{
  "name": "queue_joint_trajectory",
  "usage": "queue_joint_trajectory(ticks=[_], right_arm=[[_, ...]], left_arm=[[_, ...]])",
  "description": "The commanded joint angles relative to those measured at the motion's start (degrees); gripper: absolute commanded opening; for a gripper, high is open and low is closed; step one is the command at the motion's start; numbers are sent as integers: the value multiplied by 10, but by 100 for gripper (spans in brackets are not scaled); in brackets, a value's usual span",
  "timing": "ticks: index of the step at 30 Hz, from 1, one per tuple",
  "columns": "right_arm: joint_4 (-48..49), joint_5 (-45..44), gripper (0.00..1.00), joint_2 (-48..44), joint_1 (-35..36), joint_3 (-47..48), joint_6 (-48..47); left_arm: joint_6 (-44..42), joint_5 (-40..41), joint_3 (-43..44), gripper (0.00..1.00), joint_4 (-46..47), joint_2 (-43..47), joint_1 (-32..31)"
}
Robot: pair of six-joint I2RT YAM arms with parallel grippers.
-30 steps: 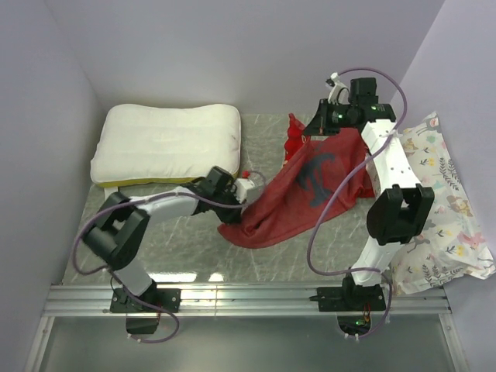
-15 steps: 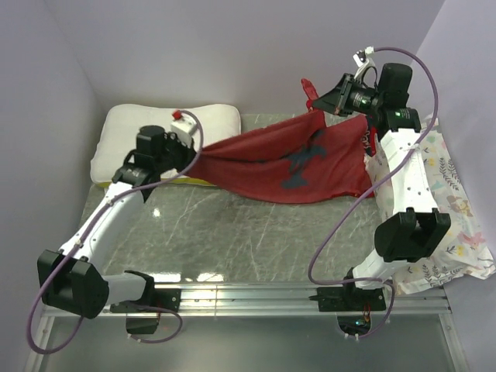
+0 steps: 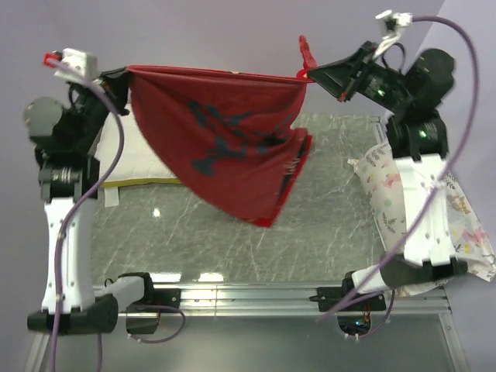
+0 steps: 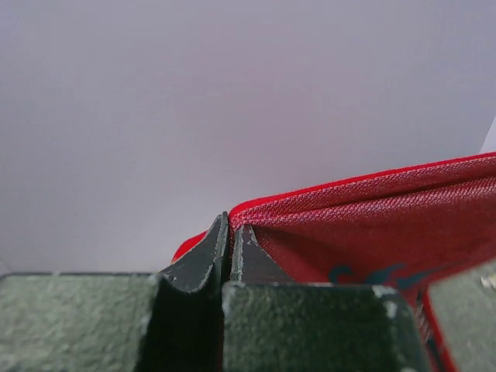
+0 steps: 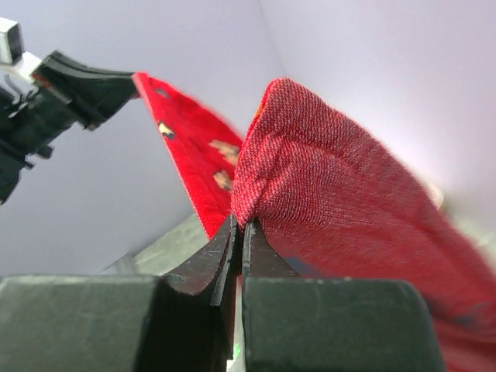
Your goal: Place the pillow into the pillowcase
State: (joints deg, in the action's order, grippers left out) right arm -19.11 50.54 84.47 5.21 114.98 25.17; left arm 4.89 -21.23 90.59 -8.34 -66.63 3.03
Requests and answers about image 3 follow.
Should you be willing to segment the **white pillow yellow edge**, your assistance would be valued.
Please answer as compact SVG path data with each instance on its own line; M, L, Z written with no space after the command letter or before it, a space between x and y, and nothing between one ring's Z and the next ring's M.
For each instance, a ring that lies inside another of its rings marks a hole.
M168 183L177 184L178 178L165 166L151 150L144 139L134 114L122 116L124 147L119 162L112 173L102 183L103 188ZM119 131L114 115L110 114L104 124L95 157L100 162L100 173L104 174L119 146Z

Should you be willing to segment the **red pillowcase grey print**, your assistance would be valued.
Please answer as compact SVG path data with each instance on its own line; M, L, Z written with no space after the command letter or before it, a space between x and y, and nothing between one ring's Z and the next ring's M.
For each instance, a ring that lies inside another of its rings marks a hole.
M144 139L179 181L238 219L272 226L312 136L294 127L316 65L299 40L294 77L135 64L131 106Z

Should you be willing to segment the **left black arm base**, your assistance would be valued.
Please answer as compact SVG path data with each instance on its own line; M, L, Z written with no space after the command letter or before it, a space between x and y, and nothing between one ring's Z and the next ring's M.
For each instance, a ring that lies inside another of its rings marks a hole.
M159 328L165 315L175 315L181 303L181 289L155 290L151 300L139 300L127 305L119 315L125 319L125 327L131 336L151 336Z

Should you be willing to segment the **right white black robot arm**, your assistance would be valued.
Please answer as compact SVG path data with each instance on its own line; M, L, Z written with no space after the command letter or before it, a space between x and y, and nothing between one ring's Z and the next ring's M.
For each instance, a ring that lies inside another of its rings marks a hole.
M443 181L449 145L437 110L454 85L455 61L445 51L431 48L401 73L378 64L376 49L375 43L366 42L352 56L312 67L307 75L339 102L360 94L391 112L386 136L401 179L408 229L425 202L431 203L387 263L346 274L341 299L352 310L366 304L369 293L437 282L468 271L468 263L456 257L449 232Z

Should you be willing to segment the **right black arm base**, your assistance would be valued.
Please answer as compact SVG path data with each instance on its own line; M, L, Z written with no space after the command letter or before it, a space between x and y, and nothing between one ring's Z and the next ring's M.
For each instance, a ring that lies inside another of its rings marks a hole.
M345 296L341 287L317 287L316 293L308 300L317 304L319 312L329 312ZM389 319L394 304L394 294L386 305L383 292L375 294L357 294L346 307L339 310L344 315L337 316L339 329L345 337L363 339L380 329ZM384 317L377 327L373 328L372 315L374 312L385 311Z

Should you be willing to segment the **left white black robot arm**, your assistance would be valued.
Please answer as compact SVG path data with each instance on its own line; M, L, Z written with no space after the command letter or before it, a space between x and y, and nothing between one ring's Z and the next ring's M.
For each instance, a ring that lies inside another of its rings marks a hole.
M100 163L91 148L110 113L80 83L69 107L41 97L23 119L35 145L40 196L49 229L49 259L40 310L27 317L33 332L57 336L111 333L130 305L149 311L156 302L149 274L123 274L102 291L91 279L91 227L98 199Z

